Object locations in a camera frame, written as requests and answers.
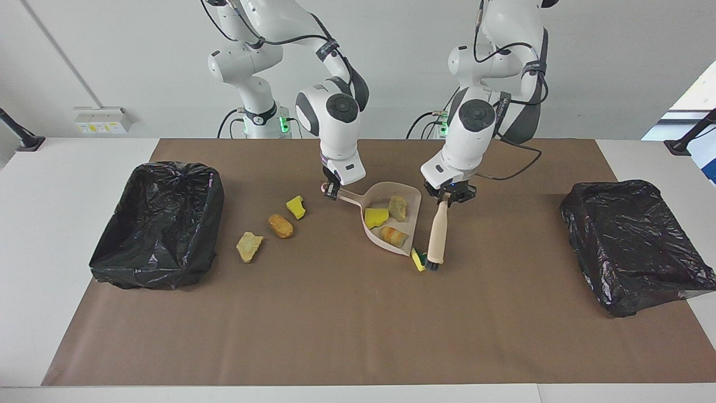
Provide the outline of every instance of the food piece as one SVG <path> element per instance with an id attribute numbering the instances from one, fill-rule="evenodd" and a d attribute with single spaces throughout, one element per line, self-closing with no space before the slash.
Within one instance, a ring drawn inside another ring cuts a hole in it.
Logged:
<path id="1" fill-rule="evenodd" d="M 279 214 L 270 216 L 268 218 L 268 224 L 271 225 L 271 229 L 281 239 L 288 238 L 294 234 L 294 226 Z"/>
<path id="2" fill-rule="evenodd" d="M 393 196 L 390 198 L 388 210 L 390 210 L 390 215 L 392 215 L 393 218 L 398 222 L 403 222 L 407 214 L 407 201 L 401 196 Z"/>
<path id="3" fill-rule="evenodd" d="M 289 211 L 294 214 L 294 217 L 296 217 L 296 219 L 301 219 L 304 214 L 306 214 L 306 209 L 302 204 L 303 201 L 304 198 L 301 197 L 301 195 L 298 195 L 286 202 L 286 207 L 288 207 Z"/>
<path id="4" fill-rule="evenodd" d="M 251 262 L 253 255 L 261 245 L 261 241 L 263 241 L 263 237 L 257 237 L 251 232 L 243 233 L 243 236 L 238 241 L 238 244 L 236 244 L 236 249 L 241 255 L 241 260 L 243 260 L 244 263 Z"/>
<path id="5" fill-rule="evenodd" d="M 424 272 L 425 261 L 427 260 L 427 253 L 418 253 L 417 249 L 412 248 L 412 250 L 410 251 L 410 257 L 412 257 L 412 261 L 415 263 L 417 271 Z"/>
<path id="6" fill-rule="evenodd" d="M 407 234 L 393 227 L 383 227 L 380 229 L 380 239 L 395 247 L 402 247 L 407 239 Z"/>
<path id="7" fill-rule="evenodd" d="M 388 209 L 365 209 L 363 217 L 365 218 L 365 226 L 368 229 L 380 227 L 388 220 L 390 213 Z"/>

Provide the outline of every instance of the blue object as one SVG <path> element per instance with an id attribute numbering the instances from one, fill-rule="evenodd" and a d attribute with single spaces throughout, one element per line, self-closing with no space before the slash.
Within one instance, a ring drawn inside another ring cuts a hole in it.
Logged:
<path id="1" fill-rule="evenodd" d="M 705 167 L 701 168 L 707 178 L 711 179 L 716 183 L 716 159 L 707 163 Z"/>

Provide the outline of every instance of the dustpan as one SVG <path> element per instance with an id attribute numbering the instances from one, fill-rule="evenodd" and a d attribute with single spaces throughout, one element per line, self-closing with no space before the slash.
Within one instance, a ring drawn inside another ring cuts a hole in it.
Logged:
<path id="1" fill-rule="evenodd" d="M 405 221 L 398 222 L 395 218 L 390 217 L 380 227 L 372 230 L 368 229 L 365 224 L 365 209 L 386 209 L 391 196 L 402 196 L 407 201 L 407 214 L 405 215 Z M 363 230 L 371 242 L 385 250 L 405 256 L 410 256 L 410 250 L 412 249 L 413 237 L 415 235 L 415 224 L 417 223 L 417 213 L 420 210 L 421 198 L 422 195 L 419 190 L 412 186 L 399 184 L 397 182 L 379 182 L 371 186 L 370 189 L 368 189 L 368 191 L 363 195 L 355 194 L 343 188 L 338 190 L 338 199 L 360 207 L 360 219 L 363 223 Z M 393 227 L 408 235 L 408 238 L 405 240 L 402 247 L 395 247 L 380 239 L 380 229 L 386 226 Z"/>

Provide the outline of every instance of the yellow sponge piece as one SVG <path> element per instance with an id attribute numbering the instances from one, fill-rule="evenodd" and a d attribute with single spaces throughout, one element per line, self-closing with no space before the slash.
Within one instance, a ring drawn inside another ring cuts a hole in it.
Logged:
<path id="1" fill-rule="evenodd" d="M 420 255 L 417 253 L 417 250 L 415 250 L 415 248 L 412 248 L 412 250 L 410 251 L 410 257 L 412 257 L 412 261 L 415 263 L 417 271 L 424 272 L 425 261 L 423 259 L 420 259 Z"/>
<path id="2" fill-rule="evenodd" d="M 296 219 L 301 219 L 304 216 L 304 214 L 306 214 L 306 209 L 304 208 L 304 205 L 302 204 L 303 201 L 304 201 L 304 198 L 301 197 L 301 195 L 298 195 L 286 203 L 286 207 L 288 207 L 288 209 L 291 213 L 294 213 L 294 216 L 296 217 Z"/>
<path id="3" fill-rule="evenodd" d="M 365 225 L 368 229 L 380 227 L 388 220 L 390 213 L 388 209 L 365 209 L 363 214 L 365 217 Z"/>

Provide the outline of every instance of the black plastic bag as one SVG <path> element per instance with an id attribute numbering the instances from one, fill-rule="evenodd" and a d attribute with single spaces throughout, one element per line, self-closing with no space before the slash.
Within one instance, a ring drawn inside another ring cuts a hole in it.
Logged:
<path id="1" fill-rule="evenodd" d="M 560 209 L 581 271 L 613 316 L 716 290 L 713 269 L 653 184 L 576 184 Z"/>
<path id="2" fill-rule="evenodd" d="M 219 173 L 201 163 L 138 166 L 89 262 L 119 288 L 176 289 L 211 269 L 221 220 Z"/>

